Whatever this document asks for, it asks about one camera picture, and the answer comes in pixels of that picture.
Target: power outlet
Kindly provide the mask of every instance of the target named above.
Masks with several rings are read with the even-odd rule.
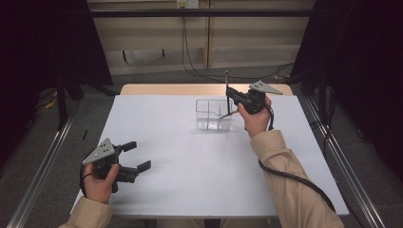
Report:
[[[188,0],[187,7],[189,9],[198,9],[199,8],[199,0]]]
[[[177,0],[178,9],[187,9],[187,0]]]

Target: metal bracket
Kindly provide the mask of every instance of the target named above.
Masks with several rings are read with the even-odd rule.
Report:
[[[103,159],[114,153],[115,148],[113,147],[112,142],[110,139],[105,139],[94,151],[92,151],[88,157],[86,157],[86,159],[83,161],[83,165]]]
[[[266,83],[264,83],[262,81],[253,83],[253,84],[249,85],[249,87],[256,91],[259,91],[259,92],[274,93],[274,94],[282,95],[281,91],[267,85]]]

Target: beige jacket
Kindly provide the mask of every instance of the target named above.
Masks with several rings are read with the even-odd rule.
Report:
[[[262,132],[251,140],[252,148],[264,165],[282,172],[306,176],[293,151],[286,148],[281,132]],[[264,173],[275,200],[278,218],[283,228],[338,228],[344,227],[340,218],[311,188],[282,177]],[[112,207],[81,198],[68,222],[61,228],[106,227],[112,216]]]

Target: transparent box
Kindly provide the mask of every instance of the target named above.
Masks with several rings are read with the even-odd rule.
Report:
[[[229,130],[232,116],[222,118],[232,112],[232,101],[227,100],[197,100],[196,119],[197,128],[200,130]]]

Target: person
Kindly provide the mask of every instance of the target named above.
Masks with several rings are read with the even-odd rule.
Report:
[[[266,97],[266,103],[271,105],[271,100],[268,97]],[[260,113],[249,115],[242,104],[239,104],[238,108],[240,115],[244,119],[245,129],[251,139],[252,148],[264,166],[308,180],[297,157],[291,149],[286,147],[281,132],[276,129],[266,130],[270,120],[270,112],[263,108]],[[91,169],[90,165],[86,167],[86,173],[90,173]],[[108,178],[109,175],[113,178],[115,171],[112,172],[111,169]],[[282,227],[344,227],[337,214],[327,205],[320,194],[310,187],[295,180],[266,172],[264,172],[264,177],[273,196]],[[108,180],[108,178],[104,181],[95,180],[94,177],[85,179],[87,199],[80,199],[68,223],[62,226],[63,228],[76,227],[74,225],[77,225],[79,222],[82,222],[81,224],[88,222],[86,223],[87,226],[82,227],[106,227],[112,214],[112,208],[103,204],[110,197],[111,186],[109,189],[107,185],[111,185],[113,182],[111,179]],[[221,228],[269,226],[265,219],[245,219],[244,221],[246,222],[242,222],[242,219],[222,219]],[[159,228],[203,227],[203,225],[202,219],[161,219],[157,223]]]

